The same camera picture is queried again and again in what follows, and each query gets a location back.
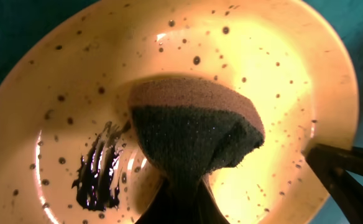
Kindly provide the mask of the yellow-green round plate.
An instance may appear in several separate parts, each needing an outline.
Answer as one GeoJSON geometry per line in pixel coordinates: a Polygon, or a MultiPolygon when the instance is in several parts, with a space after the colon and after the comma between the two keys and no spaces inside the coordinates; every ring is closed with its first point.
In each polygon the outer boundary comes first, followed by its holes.
{"type": "Polygon", "coordinates": [[[103,212],[73,181],[96,139],[128,122],[131,86],[195,77],[249,98],[265,143],[209,175],[231,223],[308,223],[328,192],[306,164],[314,143],[349,149],[356,74],[334,29],[303,1],[100,1],[47,34],[0,86],[0,223],[134,223],[162,180],[135,134],[115,140],[103,212]]]}

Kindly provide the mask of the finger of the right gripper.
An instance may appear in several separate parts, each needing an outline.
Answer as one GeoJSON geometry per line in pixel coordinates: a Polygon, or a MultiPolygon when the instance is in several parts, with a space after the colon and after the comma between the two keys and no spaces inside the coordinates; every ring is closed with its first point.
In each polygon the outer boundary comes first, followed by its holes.
{"type": "Polygon", "coordinates": [[[337,203],[350,223],[363,223],[363,185],[350,171],[331,170],[320,158],[314,146],[306,154],[306,163],[337,203]]]}
{"type": "Polygon", "coordinates": [[[319,144],[316,152],[331,170],[346,170],[363,176],[363,147],[350,150],[319,144]]]}

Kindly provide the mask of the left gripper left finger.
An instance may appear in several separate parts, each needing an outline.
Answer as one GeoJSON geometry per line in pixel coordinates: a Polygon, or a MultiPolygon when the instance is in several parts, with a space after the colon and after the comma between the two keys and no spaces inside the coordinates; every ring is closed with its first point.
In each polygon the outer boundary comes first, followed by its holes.
{"type": "Polygon", "coordinates": [[[169,181],[165,179],[136,224],[177,224],[179,222],[178,204],[169,181]]]}

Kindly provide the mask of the dark green sponge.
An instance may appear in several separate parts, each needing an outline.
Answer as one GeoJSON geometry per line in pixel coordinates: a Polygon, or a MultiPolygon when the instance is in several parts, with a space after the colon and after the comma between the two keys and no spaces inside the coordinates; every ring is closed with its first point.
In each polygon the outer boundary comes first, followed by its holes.
{"type": "Polygon", "coordinates": [[[204,175],[237,166],[265,141],[251,100],[215,82],[143,82],[131,88],[127,103],[144,155],[184,200],[196,194],[204,175]]]}

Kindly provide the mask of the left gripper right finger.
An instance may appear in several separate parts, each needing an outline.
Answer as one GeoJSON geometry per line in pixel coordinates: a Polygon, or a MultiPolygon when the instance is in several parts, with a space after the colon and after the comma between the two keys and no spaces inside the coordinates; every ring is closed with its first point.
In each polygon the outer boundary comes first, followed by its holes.
{"type": "Polygon", "coordinates": [[[219,210],[213,194],[207,182],[201,179],[196,194],[196,202],[199,209],[201,224],[229,224],[225,216],[219,210]]]}

